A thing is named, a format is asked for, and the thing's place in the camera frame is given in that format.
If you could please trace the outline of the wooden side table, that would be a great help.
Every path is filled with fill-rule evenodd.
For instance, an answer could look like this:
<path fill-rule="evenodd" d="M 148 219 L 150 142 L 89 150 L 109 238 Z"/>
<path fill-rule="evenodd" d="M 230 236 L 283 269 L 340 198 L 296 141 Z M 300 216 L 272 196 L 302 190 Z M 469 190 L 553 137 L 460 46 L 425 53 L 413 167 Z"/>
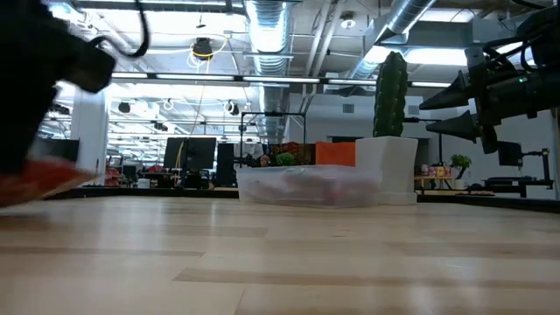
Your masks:
<path fill-rule="evenodd" d="M 453 177 L 414 177 L 415 192 L 419 195 L 453 195 L 455 190 Z"/>

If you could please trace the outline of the black table edge rail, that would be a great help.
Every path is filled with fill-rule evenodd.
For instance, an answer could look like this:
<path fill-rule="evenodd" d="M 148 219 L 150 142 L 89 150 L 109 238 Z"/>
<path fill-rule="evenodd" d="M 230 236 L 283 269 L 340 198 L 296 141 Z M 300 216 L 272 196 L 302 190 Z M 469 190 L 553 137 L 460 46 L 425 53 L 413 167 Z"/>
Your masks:
<path fill-rule="evenodd" d="M 448 203 L 560 214 L 558 199 L 502 198 L 487 195 L 418 195 L 419 203 Z"/>

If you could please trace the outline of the black desk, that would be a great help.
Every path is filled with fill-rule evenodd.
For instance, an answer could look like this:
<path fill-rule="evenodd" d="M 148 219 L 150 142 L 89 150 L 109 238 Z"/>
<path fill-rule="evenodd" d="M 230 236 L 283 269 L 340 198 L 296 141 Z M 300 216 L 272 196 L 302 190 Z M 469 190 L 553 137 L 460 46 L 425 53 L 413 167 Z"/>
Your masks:
<path fill-rule="evenodd" d="M 521 198 L 527 198 L 529 186 L 543 186 L 548 190 L 554 188 L 554 180 L 537 179 L 531 177 L 495 177 L 488 178 L 482 184 L 469 185 L 468 192 L 514 193 Z"/>

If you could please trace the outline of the clear plastic bin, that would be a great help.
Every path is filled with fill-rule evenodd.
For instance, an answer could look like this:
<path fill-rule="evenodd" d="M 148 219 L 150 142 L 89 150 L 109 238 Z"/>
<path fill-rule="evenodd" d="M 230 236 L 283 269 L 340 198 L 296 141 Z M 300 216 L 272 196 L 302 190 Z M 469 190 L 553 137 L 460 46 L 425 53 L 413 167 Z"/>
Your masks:
<path fill-rule="evenodd" d="M 291 207 L 350 208 L 324 204 L 320 188 L 326 179 L 370 179 L 378 184 L 371 175 L 355 167 L 332 164 L 243 167 L 235 172 L 241 202 Z M 352 207 L 373 207 L 378 204 L 375 197 L 372 205 Z"/>

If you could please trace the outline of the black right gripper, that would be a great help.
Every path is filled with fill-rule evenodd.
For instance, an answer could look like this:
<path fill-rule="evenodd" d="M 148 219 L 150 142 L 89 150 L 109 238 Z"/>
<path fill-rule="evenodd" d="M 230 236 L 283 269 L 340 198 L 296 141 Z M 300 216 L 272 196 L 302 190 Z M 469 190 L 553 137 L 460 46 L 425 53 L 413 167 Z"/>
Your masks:
<path fill-rule="evenodd" d="M 451 109 L 474 100 L 476 114 L 462 115 L 430 123 L 430 132 L 476 143 L 486 154 L 498 150 L 495 127 L 515 116 L 535 118 L 537 113 L 560 107 L 560 60 L 530 71 L 492 72 L 480 47 L 465 50 L 467 72 L 458 72 L 455 81 L 419 105 L 421 110 Z"/>

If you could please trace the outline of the black computer monitor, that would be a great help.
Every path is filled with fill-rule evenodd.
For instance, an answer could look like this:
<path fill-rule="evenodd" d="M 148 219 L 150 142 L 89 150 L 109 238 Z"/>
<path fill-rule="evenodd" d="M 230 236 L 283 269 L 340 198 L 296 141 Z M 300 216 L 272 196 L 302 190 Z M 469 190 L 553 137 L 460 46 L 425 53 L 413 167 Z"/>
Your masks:
<path fill-rule="evenodd" d="M 214 137 L 170 137 L 164 153 L 164 168 L 210 170 L 214 168 Z"/>

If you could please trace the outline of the small green potted plant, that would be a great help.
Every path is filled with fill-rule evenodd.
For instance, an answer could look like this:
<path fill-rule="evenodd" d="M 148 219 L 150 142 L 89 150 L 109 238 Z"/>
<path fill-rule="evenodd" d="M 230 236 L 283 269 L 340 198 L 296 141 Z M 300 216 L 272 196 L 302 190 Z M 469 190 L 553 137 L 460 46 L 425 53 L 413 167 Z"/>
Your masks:
<path fill-rule="evenodd" d="M 457 175 L 454 181 L 454 188 L 456 190 L 464 190 L 465 189 L 465 181 L 463 180 L 463 176 L 465 172 L 471 167 L 472 160 L 465 155 L 461 154 L 454 154 L 451 156 L 451 168 L 457 171 Z"/>

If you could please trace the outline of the tall green cactus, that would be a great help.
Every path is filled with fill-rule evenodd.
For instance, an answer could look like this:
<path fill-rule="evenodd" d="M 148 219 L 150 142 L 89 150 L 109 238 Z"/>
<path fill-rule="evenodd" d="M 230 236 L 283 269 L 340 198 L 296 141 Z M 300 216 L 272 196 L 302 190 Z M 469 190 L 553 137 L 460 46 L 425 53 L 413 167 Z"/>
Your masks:
<path fill-rule="evenodd" d="M 408 90 L 408 64 L 399 52 L 390 52 L 378 68 L 373 137 L 400 137 Z"/>

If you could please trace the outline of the orange box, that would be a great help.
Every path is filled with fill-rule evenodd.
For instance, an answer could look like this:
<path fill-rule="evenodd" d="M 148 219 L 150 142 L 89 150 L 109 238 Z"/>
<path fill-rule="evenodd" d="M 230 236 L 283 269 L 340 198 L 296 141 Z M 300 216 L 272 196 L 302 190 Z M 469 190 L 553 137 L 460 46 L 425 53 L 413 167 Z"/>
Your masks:
<path fill-rule="evenodd" d="M 343 165 L 355 167 L 356 145 L 352 142 L 315 143 L 317 165 Z"/>

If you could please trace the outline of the black monitor on arm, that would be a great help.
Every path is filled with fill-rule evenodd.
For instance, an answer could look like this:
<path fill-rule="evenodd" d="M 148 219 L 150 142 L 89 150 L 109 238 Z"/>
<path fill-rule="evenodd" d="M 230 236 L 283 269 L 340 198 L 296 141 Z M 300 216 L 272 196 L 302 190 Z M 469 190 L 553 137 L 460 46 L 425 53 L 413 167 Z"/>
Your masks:
<path fill-rule="evenodd" d="M 519 143 L 498 142 L 498 158 L 500 166 L 523 167 L 523 158 L 527 156 L 542 157 L 550 153 L 548 148 L 539 151 L 523 152 Z"/>

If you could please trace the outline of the black computer tower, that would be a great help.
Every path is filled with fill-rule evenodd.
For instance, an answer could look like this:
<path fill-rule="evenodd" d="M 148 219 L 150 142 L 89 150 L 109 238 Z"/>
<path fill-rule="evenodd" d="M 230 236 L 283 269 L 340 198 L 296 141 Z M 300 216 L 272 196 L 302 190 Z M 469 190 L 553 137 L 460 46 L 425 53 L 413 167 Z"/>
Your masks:
<path fill-rule="evenodd" d="M 218 186 L 234 186 L 236 181 L 234 160 L 235 146 L 219 143 L 217 151 L 216 183 Z"/>

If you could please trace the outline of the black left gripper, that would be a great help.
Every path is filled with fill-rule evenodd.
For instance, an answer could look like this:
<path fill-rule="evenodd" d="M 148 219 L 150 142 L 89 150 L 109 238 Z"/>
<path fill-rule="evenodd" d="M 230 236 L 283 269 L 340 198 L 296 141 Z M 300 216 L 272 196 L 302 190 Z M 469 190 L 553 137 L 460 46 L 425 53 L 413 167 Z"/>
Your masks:
<path fill-rule="evenodd" d="M 21 99 L 8 94 L 30 80 L 39 91 L 27 98 L 30 140 Z M 0 0 L 0 173 L 15 173 L 33 159 L 33 145 L 57 89 L 57 81 L 80 83 L 80 39 L 44 0 Z"/>

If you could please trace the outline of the white square planter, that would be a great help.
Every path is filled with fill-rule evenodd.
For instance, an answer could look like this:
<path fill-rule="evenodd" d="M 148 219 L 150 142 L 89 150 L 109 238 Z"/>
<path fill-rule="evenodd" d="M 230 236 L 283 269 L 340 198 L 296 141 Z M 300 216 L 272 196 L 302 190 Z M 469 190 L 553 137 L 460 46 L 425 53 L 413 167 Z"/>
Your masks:
<path fill-rule="evenodd" d="M 355 166 L 378 181 L 374 192 L 380 205 L 413 206 L 414 166 L 418 140 L 398 136 L 358 139 Z"/>

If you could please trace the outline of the silver ventilation duct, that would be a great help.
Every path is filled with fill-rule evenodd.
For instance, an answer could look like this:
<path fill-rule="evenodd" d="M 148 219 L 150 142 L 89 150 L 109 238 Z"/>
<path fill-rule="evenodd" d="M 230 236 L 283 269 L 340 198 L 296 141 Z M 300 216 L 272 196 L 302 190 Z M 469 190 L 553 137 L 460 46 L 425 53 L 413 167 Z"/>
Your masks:
<path fill-rule="evenodd" d="M 402 45 L 408 40 L 412 27 L 437 0 L 394 0 L 388 13 L 372 20 L 363 36 L 363 56 L 348 72 L 348 79 L 366 80 L 392 52 L 382 45 L 396 37 L 391 45 Z"/>

